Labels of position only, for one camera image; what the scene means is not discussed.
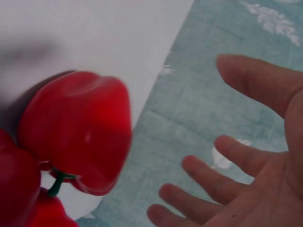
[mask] bell pepper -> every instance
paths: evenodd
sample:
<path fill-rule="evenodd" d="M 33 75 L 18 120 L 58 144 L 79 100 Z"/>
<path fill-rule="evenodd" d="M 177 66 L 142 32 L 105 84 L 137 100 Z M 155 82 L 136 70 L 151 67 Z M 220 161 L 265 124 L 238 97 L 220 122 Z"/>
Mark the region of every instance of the bell pepper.
<path fill-rule="evenodd" d="M 23 227 L 38 197 L 37 162 L 0 129 L 0 227 Z"/>
<path fill-rule="evenodd" d="M 41 188 L 33 211 L 27 227 L 78 227 L 66 215 L 58 197 L 49 197 L 45 188 Z"/>
<path fill-rule="evenodd" d="M 115 185 L 131 143 L 128 92 L 114 77 L 77 71 L 43 86 L 18 125 L 18 145 L 41 169 L 82 192 L 105 195 Z"/>

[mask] white surface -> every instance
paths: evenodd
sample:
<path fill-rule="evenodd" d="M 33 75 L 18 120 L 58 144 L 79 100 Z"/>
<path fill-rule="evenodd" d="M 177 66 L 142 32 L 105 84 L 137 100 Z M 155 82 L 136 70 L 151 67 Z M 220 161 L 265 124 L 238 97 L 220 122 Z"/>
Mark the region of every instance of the white surface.
<path fill-rule="evenodd" d="M 13 132 L 22 108 L 12 104 L 38 82 L 70 69 L 120 77 L 130 90 L 134 126 L 192 2 L 2 0 L 0 126 Z M 59 198 L 73 219 L 97 206 L 95 196 L 68 185 Z"/>

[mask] red vegetable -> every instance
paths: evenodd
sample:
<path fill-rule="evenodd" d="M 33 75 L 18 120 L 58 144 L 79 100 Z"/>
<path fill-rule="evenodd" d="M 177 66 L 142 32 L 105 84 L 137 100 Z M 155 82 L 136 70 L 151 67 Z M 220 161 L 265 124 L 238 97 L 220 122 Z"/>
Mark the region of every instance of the red vegetable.
<path fill-rule="evenodd" d="M 27 227 L 78 227 L 77 223 L 65 214 L 60 200 L 57 197 L 49 197 L 45 188 L 41 188 L 35 205 Z"/>
<path fill-rule="evenodd" d="M 22 227 L 38 197 L 36 161 L 0 129 L 0 227 Z"/>
<path fill-rule="evenodd" d="M 42 87 L 18 126 L 18 144 L 52 167 L 62 181 L 94 194 L 107 194 L 117 181 L 131 142 L 128 93 L 113 77 L 73 72 Z"/>

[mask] pepper stem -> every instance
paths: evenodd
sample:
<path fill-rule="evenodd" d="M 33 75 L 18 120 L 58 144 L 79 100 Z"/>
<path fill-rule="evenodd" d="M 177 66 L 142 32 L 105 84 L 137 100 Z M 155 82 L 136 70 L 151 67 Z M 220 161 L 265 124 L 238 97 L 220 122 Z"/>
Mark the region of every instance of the pepper stem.
<path fill-rule="evenodd" d="M 52 185 L 52 187 L 47 191 L 47 195 L 50 197 L 54 197 L 58 194 L 61 184 L 63 183 L 64 178 L 66 176 L 66 174 L 61 171 L 56 171 L 56 172 L 57 172 L 56 181 Z"/>

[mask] white leaf pattern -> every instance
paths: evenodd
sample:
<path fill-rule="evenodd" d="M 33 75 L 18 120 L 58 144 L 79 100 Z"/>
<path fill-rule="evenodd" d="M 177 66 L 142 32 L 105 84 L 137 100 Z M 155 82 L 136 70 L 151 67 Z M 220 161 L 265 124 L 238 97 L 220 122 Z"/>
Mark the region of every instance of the white leaf pattern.
<path fill-rule="evenodd" d="M 159 73 L 160 76 L 172 75 L 175 72 L 174 69 L 170 68 L 170 65 L 164 65 Z"/>
<path fill-rule="evenodd" d="M 272 34 L 286 35 L 295 45 L 300 46 L 299 37 L 295 35 L 295 29 L 292 27 L 294 23 L 285 19 L 284 14 L 275 9 L 261 7 L 259 4 L 250 5 L 246 2 L 241 4 L 245 5 L 251 14 L 258 14 L 257 21 L 263 23 L 264 30 Z"/>

